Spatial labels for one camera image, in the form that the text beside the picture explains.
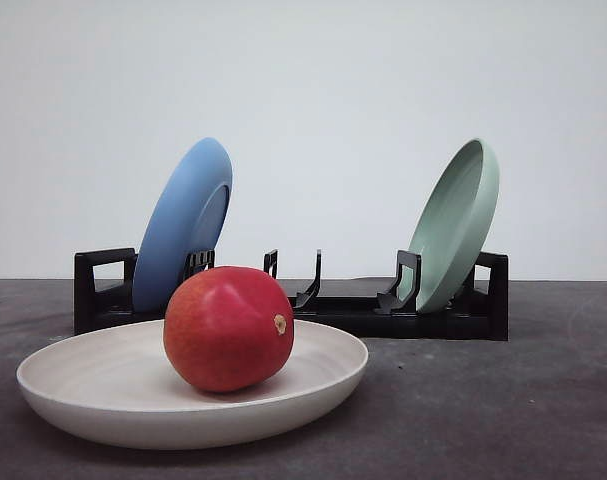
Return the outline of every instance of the plate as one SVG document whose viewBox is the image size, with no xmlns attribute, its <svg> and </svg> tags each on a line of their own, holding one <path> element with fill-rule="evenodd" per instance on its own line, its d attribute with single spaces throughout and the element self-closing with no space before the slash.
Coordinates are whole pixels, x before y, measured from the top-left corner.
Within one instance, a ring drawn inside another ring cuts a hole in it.
<svg viewBox="0 0 607 480">
<path fill-rule="evenodd" d="M 216 246 L 232 190 L 232 165 L 213 138 L 196 143 L 167 182 L 147 225 L 132 283 L 135 311 L 163 308 L 191 252 Z"/>
<path fill-rule="evenodd" d="M 421 255 L 421 287 L 416 309 L 444 308 L 476 263 L 492 223 L 499 193 L 499 166 L 483 140 L 465 144 L 443 172 L 410 241 Z M 398 296 L 411 290 L 403 275 Z"/>
<path fill-rule="evenodd" d="M 273 377 L 213 394 L 187 384 L 163 350 L 163 320 L 68 338 L 30 355 L 16 376 L 30 406 L 52 425 L 95 442 L 196 449 L 276 435 L 345 400 L 368 352 L 356 337 L 295 320 L 292 354 Z"/>
</svg>

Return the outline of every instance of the dark gray countertop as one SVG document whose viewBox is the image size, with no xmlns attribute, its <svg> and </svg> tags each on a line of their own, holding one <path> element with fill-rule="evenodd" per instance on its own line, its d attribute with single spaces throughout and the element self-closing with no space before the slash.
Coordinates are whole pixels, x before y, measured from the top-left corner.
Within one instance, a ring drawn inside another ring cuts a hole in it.
<svg viewBox="0 0 607 480">
<path fill-rule="evenodd" d="M 384 284 L 372 282 L 350 289 Z M 15 371 L 72 334 L 72 281 L 0 280 L 0 479 L 607 479 L 607 283 L 512 282 L 510 327 L 507 343 L 365 339 L 354 394 L 305 427 L 137 451 L 72 437 L 32 412 Z"/>
</svg>

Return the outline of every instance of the table surface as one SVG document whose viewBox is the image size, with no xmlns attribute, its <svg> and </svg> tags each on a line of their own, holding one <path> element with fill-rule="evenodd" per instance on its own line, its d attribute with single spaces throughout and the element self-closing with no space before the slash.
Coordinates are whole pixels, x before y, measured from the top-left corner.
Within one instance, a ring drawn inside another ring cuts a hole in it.
<svg viewBox="0 0 607 480">
<path fill-rule="evenodd" d="M 71 334 L 71 280 L 0 280 L 0 479 L 607 479 L 607 282 L 511 282 L 509 342 L 364 339 L 363 380 L 334 411 L 209 450 L 109 447 L 38 417 L 16 368 Z"/>
</svg>

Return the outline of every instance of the plate rim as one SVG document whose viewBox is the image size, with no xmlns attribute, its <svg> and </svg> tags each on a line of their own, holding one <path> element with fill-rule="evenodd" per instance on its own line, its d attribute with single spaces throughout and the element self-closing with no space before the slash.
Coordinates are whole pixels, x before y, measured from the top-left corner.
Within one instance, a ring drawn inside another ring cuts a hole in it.
<svg viewBox="0 0 607 480">
<path fill-rule="evenodd" d="M 149 407 L 146 407 L 146 408 L 122 408 L 122 407 L 111 408 L 110 407 L 110 408 L 108 408 L 108 407 L 102 407 L 102 406 L 92 406 L 92 405 L 87 405 L 87 404 L 82 404 L 82 403 L 66 402 L 61 399 L 55 398 L 55 396 L 53 396 L 53 395 L 44 393 L 44 392 L 40 391 L 39 389 L 35 389 L 35 388 L 29 386 L 28 382 L 25 380 L 25 377 L 23 375 L 23 370 L 25 370 L 25 368 L 27 368 L 26 365 L 28 365 L 29 362 L 34 361 L 34 357 L 42 354 L 43 352 L 45 352 L 47 350 L 57 348 L 62 343 L 72 342 L 78 338 L 85 337 L 85 336 L 100 335 L 103 332 L 108 331 L 108 330 L 125 329 L 128 327 L 132 328 L 132 327 L 139 326 L 141 324 L 149 325 L 152 323 L 160 323 L 160 322 L 164 322 L 164 321 L 165 321 L 165 319 L 158 319 L 158 320 L 149 320 L 146 322 L 132 323 L 132 324 L 127 324 L 127 325 L 117 325 L 114 327 L 104 328 L 101 330 L 95 330 L 93 332 L 88 332 L 88 333 L 84 333 L 81 335 L 68 337 L 66 339 L 52 343 L 50 345 L 47 345 L 47 346 L 31 353 L 25 359 L 23 359 L 16 369 L 16 379 L 17 379 L 21 389 L 24 389 L 30 395 L 33 395 L 33 396 L 38 397 L 43 400 L 47 400 L 48 402 L 57 403 L 59 405 L 65 405 L 65 406 L 71 407 L 71 408 L 87 409 L 87 410 L 95 410 L 95 411 L 103 411 L 103 412 L 118 412 L 118 413 L 126 413 L 126 414 L 127 413 L 131 413 L 131 414 L 140 414 L 140 413 L 177 414 L 177 413 L 186 413 L 186 412 L 199 413 L 199 412 L 205 412 L 205 411 L 223 411 L 223 410 L 240 409 L 240 408 L 246 408 L 246 407 L 255 407 L 255 406 L 265 405 L 265 404 L 270 404 L 270 403 L 280 403 L 280 402 L 291 400 L 294 398 L 301 398 L 301 397 L 305 397 L 308 395 L 312 395 L 314 393 L 318 393 L 323 390 L 327 390 L 328 388 L 330 388 L 332 386 L 340 385 L 340 384 L 346 382 L 347 380 L 353 378 L 354 376 L 359 375 L 361 372 L 363 372 L 363 370 L 365 369 L 365 366 L 367 365 L 367 362 L 369 360 L 369 350 L 367 348 L 367 345 L 365 345 L 365 343 L 360 338 L 346 332 L 345 330 L 341 330 L 339 328 L 335 328 L 330 325 L 325 325 L 325 324 L 317 323 L 317 322 L 309 322 L 306 320 L 294 319 L 295 325 L 297 323 L 302 323 L 302 324 L 307 324 L 310 326 L 313 325 L 314 328 L 327 328 L 327 329 L 339 332 L 340 334 L 344 335 L 346 338 L 349 338 L 350 341 L 352 341 L 356 345 L 358 345 L 358 347 L 362 350 L 362 353 L 364 354 L 358 367 L 353 369 L 351 372 L 349 372 L 345 375 L 342 375 L 340 378 L 338 378 L 336 380 L 333 380 L 331 382 L 325 382 L 321 385 L 310 387 L 310 388 L 307 388 L 300 392 L 292 392 L 292 393 L 279 395 L 276 397 L 262 398 L 262 399 L 250 400 L 250 401 L 245 401 L 245 402 L 205 405 L 205 406 L 200 406 L 198 408 L 195 408 L 195 407 L 180 407 L 180 408 L 149 408 Z"/>
</svg>

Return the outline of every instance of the blue plate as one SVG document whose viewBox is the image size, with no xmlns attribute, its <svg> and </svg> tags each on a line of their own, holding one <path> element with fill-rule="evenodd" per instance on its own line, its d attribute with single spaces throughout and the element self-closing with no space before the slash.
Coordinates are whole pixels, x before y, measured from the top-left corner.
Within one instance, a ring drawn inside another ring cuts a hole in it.
<svg viewBox="0 0 607 480">
<path fill-rule="evenodd" d="M 231 190 L 227 152 L 213 138 L 201 140 L 172 173 L 148 223 L 134 270 L 135 311 L 163 308 L 182 279 L 187 255 L 216 246 Z"/>
</svg>

